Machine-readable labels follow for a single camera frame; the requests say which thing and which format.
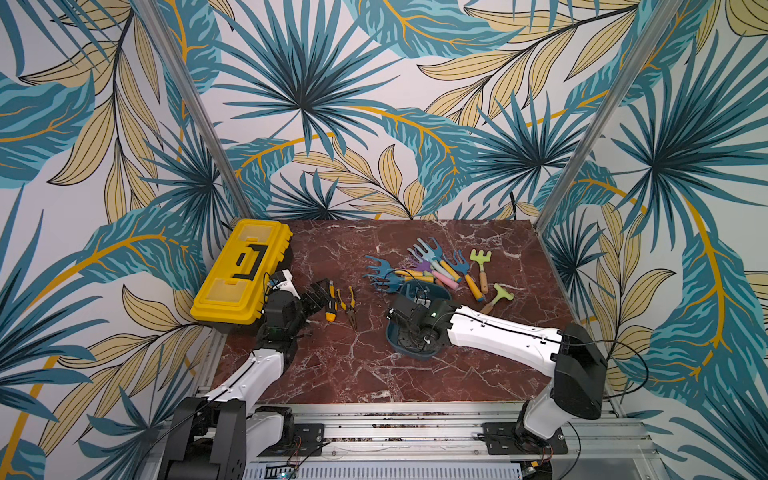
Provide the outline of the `blue claw rake yellow handle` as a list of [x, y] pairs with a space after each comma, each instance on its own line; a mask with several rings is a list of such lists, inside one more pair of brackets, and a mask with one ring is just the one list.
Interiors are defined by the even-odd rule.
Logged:
[[367, 277], [386, 281], [420, 280], [428, 283], [434, 282], [434, 276], [429, 272], [394, 268], [388, 261], [369, 255], [366, 255], [365, 258], [372, 262], [372, 265], [367, 266], [367, 269], [371, 270]]

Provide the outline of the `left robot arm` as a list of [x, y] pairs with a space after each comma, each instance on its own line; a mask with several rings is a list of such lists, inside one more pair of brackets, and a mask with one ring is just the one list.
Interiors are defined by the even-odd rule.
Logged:
[[289, 407], [258, 406], [264, 392], [287, 371], [298, 337], [312, 315], [333, 300], [322, 279], [304, 292], [287, 271], [270, 287], [258, 320], [255, 349], [230, 377], [202, 397], [188, 397], [174, 411], [158, 479], [241, 479], [249, 461], [266, 450], [289, 451], [296, 441]]

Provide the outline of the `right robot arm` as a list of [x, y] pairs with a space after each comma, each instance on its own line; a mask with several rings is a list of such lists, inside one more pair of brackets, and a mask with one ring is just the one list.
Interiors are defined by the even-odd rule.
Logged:
[[549, 378], [525, 402], [510, 438], [528, 448], [545, 447], [573, 419], [602, 416], [607, 360], [585, 328], [515, 323], [445, 299], [425, 306], [400, 294], [386, 312], [398, 326], [401, 348], [429, 355], [449, 346], [473, 348], [526, 365]]

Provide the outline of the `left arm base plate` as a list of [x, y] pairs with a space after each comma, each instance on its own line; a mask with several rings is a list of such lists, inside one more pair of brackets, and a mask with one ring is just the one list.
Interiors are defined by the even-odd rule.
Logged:
[[325, 441], [325, 425], [303, 423], [283, 427], [262, 422], [246, 429], [246, 458], [318, 456]]

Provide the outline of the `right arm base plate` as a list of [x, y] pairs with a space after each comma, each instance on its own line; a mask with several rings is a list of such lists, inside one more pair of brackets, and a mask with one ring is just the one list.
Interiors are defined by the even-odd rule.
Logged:
[[561, 429], [548, 439], [541, 439], [518, 427], [516, 422], [489, 422], [481, 425], [476, 436], [482, 441], [489, 455], [564, 455], [569, 452]]

